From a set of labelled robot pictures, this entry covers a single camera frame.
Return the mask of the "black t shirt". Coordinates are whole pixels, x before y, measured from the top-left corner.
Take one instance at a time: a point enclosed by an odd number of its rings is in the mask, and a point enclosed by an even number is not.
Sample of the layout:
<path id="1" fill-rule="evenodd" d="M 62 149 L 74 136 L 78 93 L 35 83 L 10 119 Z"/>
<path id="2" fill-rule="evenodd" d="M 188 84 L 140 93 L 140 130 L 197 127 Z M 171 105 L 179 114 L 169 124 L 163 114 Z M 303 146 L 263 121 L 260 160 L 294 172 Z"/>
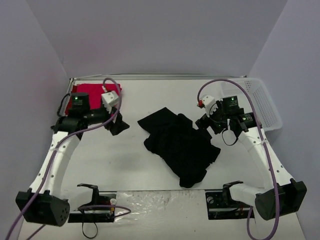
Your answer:
<path id="1" fill-rule="evenodd" d="M 145 148 L 160 156 L 179 177 L 179 186 L 192 188 L 207 174 L 221 149 L 211 144 L 211 137 L 193 128 L 184 114 L 164 107 L 140 120 L 138 125 L 149 133 Z"/>

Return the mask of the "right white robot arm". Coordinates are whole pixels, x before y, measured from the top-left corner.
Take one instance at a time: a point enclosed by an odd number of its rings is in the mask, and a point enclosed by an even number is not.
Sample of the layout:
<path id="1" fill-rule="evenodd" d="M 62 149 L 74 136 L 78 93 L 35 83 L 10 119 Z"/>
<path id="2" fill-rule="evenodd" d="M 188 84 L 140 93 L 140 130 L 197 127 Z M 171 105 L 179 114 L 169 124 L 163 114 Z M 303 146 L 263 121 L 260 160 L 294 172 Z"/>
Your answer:
<path id="1" fill-rule="evenodd" d="M 199 100 L 199 107 L 205 109 L 205 114 L 195 122 L 197 127 L 204 131 L 211 128 L 216 135 L 233 132 L 236 142 L 242 143 L 248 151 L 263 181 L 262 188 L 239 180 L 224 184 L 222 202 L 229 207 L 238 202 L 252 206 L 266 221 L 276 217 L 276 204 L 279 204 L 280 216 L 297 212 L 307 187 L 303 181 L 296 181 L 281 164 L 262 126 L 256 123 L 254 113 L 245 112 L 239 106 L 237 96 L 215 100 L 204 95 Z"/>

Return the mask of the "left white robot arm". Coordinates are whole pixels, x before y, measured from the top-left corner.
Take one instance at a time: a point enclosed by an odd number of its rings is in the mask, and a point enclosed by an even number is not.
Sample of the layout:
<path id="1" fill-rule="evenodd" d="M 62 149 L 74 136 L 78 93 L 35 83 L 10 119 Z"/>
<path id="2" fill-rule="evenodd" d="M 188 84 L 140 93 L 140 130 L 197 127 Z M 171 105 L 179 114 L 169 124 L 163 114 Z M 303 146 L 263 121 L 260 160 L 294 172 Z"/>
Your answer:
<path id="1" fill-rule="evenodd" d="M 97 208 L 101 197 L 97 185 L 80 183 L 84 192 L 64 198 L 61 194 L 63 178 L 72 154 L 79 145 L 84 132 L 103 127 L 113 136 L 130 126 L 120 114 L 121 99 L 116 91 L 101 95 L 100 107 L 92 109 L 89 94 L 70 94 L 71 107 L 67 115 L 58 118 L 52 127 L 51 146 L 42 167 L 27 191 L 19 191 L 15 202 L 24 219 L 29 223 L 63 226 L 72 211 L 87 206 Z"/>

